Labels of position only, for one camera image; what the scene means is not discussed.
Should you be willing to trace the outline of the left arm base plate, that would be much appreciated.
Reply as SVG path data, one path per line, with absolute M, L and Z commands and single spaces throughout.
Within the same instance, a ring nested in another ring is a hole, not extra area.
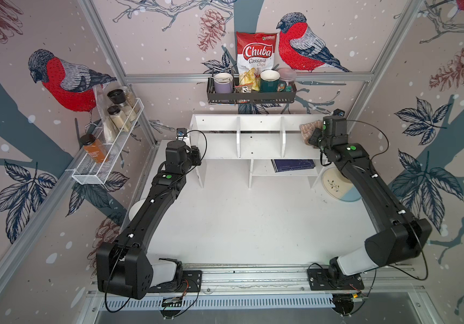
M 175 276 L 174 280 L 153 286 L 148 290 L 148 293 L 200 292 L 202 275 L 201 270 L 183 270 L 181 274 Z

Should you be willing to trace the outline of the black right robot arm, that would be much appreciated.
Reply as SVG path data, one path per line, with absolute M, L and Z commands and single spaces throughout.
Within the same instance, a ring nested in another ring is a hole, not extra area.
M 358 143 L 350 143 L 348 121 L 327 116 L 316 128 L 309 143 L 335 165 L 359 192 L 376 233 L 364 244 L 329 263 L 329 277 L 342 279 L 378 269 L 424 254 L 432 232 L 426 219 L 418 219 L 405 207 L 376 172 L 369 154 Z

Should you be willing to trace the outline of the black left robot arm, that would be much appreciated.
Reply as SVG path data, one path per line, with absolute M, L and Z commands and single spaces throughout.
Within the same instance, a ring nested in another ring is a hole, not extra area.
M 197 146 L 183 140 L 167 144 L 166 160 L 160 165 L 142 206 L 113 242 L 102 243 L 96 251 L 98 290 L 140 300 L 151 288 L 177 289 L 182 285 L 182 262 L 160 258 L 152 263 L 148 247 L 168 208 L 186 184 L 186 175 L 200 166 Z

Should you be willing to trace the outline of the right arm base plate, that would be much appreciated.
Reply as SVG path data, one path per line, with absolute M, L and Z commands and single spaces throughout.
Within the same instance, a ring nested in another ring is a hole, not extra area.
M 307 269 L 308 283 L 312 291 L 329 290 L 357 290 L 365 289 L 364 282 L 360 275 L 345 276 L 339 274 L 334 277 L 329 274 L 329 270 L 321 268 Z

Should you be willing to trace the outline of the white wooden bookshelf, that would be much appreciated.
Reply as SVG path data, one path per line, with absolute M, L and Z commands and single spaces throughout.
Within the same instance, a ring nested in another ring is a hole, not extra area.
M 320 151 L 305 144 L 300 126 L 324 117 L 324 114 L 193 115 L 185 141 L 202 153 L 202 165 L 196 169 L 200 185 L 204 185 L 208 161 L 235 159 L 247 162 L 249 188 L 253 178 L 260 176 L 305 177 L 314 188 L 324 167 L 320 164 Z M 311 159 L 315 168 L 276 172 L 272 165 L 275 159 Z

